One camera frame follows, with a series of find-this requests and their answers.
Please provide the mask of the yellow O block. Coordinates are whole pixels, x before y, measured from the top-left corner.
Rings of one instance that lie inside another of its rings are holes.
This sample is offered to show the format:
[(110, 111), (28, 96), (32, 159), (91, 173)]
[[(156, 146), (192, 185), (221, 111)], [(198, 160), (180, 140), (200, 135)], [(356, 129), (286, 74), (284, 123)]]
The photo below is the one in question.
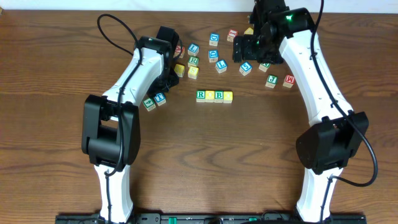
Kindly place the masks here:
[(206, 90), (205, 91), (205, 102), (206, 103), (213, 103), (214, 101), (215, 101), (215, 91)]
[(224, 91), (223, 92), (223, 103), (232, 103), (233, 102), (233, 92), (232, 91)]

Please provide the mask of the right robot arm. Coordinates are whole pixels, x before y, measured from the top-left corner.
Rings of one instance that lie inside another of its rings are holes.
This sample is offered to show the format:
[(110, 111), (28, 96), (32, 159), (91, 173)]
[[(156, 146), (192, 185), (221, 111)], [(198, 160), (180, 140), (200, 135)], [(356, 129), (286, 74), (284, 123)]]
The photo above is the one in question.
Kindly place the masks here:
[(281, 0), (255, 1), (249, 23), (254, 33), (234, 38), (233, 60), (286, 63), (307, 109), (310, 127), (295, 143), (305, 168), (297, 218), (305, 223), (333, 222), (333, 189), (365, 141), (368, 118), (354, 112), (340, 92), (320, 48), (320, 22), (306, 8), (290, 9)]

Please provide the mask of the blue d block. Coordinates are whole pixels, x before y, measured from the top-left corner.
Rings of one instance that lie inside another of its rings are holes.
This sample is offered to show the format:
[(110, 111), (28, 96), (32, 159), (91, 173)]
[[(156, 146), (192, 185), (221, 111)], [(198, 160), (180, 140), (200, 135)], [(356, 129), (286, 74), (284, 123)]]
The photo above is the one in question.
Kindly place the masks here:
[(218, 51), (217, 50), (209, 50), (208, 51), (208, 60), (210, 63), (215, 63), (218, 61)]
[(211, 33), (210, 34), (210, 38), (209, 38), (209, 45), (217, 47), (219, 39), (220, 39), (220, 35), (219, 34)]

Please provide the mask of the blue D block upper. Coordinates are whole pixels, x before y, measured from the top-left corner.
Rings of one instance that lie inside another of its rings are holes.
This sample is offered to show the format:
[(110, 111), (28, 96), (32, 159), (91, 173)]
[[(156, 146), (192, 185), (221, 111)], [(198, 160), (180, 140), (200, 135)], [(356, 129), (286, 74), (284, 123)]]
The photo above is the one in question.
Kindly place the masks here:
[(220, 39), (220, 35), (219, 34), (211, 33), (210, 34), (210, 38), (209, 38), (209, 45), (217, 47), (219, 39)]

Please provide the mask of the blue D block lower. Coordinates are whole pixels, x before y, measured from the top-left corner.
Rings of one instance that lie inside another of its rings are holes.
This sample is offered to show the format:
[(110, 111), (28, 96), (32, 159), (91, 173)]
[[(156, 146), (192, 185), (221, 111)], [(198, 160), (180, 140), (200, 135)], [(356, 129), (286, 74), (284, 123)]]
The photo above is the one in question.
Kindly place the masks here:
[(209, 50), (208, 51), (208, 60), (210, 63), (215, 63), (218, 61), (218, 51), (217, 50)]

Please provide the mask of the green 4 block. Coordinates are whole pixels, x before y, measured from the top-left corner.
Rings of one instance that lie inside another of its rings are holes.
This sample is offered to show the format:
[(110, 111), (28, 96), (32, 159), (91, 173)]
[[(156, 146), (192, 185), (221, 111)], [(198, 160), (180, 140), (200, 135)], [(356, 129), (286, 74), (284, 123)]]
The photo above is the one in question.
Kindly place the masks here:
[(143, 100), (142, 104), (144, 105), (144, 107), (147, 111), (152, 111), (153, 109), (156, 108), (156, 104), (155, 104), (154, 100), (152, 100), (151, 98), (147, 98), (147, 99)]

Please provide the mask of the red I block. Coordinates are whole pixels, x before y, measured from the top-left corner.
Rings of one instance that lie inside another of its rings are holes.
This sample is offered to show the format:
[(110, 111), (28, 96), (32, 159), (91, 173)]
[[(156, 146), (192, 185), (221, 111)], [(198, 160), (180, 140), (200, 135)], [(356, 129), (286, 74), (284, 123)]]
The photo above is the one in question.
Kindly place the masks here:
[(228, 42), (234, 42), (235, 37), (238, 35), (238, 31), (234, 29), (230, 29), (227, 35)]

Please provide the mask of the blue T block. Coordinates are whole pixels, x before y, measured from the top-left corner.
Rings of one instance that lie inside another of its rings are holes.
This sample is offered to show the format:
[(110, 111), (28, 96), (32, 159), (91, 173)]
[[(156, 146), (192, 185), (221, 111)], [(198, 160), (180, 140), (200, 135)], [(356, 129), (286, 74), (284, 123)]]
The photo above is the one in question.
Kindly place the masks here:
[(161, 106), (167, 102), (166, 97), (163, 93), (157, 93), (154, 97), (157, 106)]

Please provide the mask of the blue L block upper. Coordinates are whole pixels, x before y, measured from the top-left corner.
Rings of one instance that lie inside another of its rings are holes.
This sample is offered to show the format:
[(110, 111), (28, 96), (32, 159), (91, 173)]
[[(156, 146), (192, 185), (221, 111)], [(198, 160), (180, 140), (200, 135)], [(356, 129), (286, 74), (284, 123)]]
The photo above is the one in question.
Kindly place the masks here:
[(199, 48), (199, 46), (197, 44), (191, 43), (188, 46), (188, 50), (187, 51), (188, 51), (188, 54), (190, 56), (196, 57), (198, 55), (199, 51), (200, 51), (200, 48)]

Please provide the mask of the green B block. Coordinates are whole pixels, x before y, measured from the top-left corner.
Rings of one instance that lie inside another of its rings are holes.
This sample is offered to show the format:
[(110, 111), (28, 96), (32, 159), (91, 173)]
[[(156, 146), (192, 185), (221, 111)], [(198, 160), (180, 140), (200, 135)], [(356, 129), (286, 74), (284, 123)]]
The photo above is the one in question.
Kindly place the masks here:
[(223, 103), (224, 100), (224, 91), (215, 91), (215, 103)]

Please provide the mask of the green J block right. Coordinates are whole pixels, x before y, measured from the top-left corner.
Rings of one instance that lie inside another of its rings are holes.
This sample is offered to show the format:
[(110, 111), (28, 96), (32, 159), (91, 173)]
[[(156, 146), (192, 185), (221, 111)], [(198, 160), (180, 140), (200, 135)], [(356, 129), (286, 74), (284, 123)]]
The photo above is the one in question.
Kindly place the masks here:
[(276, 86), (276, 84), (277, 84), (277, 81), (278, 81), (278, 77), (277, 76), (269, 75), (267, 77), (267, 81), (266, 81), (265, 86), (268, 87), (268, 88), (274, 88)]

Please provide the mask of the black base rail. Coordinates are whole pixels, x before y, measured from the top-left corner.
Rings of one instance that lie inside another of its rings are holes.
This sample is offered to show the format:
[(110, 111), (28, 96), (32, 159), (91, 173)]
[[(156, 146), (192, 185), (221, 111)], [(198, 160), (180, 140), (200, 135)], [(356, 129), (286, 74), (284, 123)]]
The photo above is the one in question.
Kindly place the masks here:
[[(56, 224), (106, 223), (99, 214), (57, 215)], [(127, 221), (129, 224), (288, 224), (310, 223), (299, 220), (288, 213), (264, 213), (263, 215), (161, 215), (158, 213), (136, 214)], [(331, 215), (322, 223), (367, 224), (364, 215)]]

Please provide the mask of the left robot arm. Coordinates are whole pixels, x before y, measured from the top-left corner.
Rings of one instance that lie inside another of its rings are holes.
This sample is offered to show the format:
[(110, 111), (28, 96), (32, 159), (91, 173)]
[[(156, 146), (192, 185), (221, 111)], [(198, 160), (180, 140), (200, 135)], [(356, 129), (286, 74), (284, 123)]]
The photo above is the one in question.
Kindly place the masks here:
[(160, 27), (156, 37), (142, 36), (119, 80), (101, 96), (89, 95), (83, 109), (81, 150), (98, 174), (104, 223), (127, 223), (134, 209), (129, 172), (141, 144), (139, 107), (144, 99), (167, 93), (179, 83), (171, 70), (180, 45), (178, 33)]

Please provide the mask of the green r block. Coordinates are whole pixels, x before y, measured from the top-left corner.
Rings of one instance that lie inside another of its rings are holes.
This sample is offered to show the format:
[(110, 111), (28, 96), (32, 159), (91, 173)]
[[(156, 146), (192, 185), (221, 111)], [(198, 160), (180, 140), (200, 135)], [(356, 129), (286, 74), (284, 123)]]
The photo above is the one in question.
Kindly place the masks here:
[(190, 56), (190, 58), (188, 59), (188, 66), (189, 67), (197, 67), (199, 64), (199, 58), (195, 57), (195, 56)]
[(197, 90), (196, 92), (196, 102), (197, 103), (203, 103), (205, 102), (205, 90)]

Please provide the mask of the blue l block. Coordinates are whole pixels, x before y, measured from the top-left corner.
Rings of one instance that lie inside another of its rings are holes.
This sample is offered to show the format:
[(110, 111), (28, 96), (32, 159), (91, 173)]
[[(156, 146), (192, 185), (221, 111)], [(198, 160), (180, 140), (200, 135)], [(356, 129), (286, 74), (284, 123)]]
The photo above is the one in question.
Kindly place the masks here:
[(200, 51), (200, 48), (199, 48), (199, 46), (197, 44), (191, 43), (188, 46), (188, 50), (187, 51), (188, 51), (188, 54), (190, 56), (196, 57), (198, 55), (199, 51)]
[(216, 62), (215, 68), (218, 73), (223, 73), (227, 70), (228, 65), (225, 60), (219, 60)]

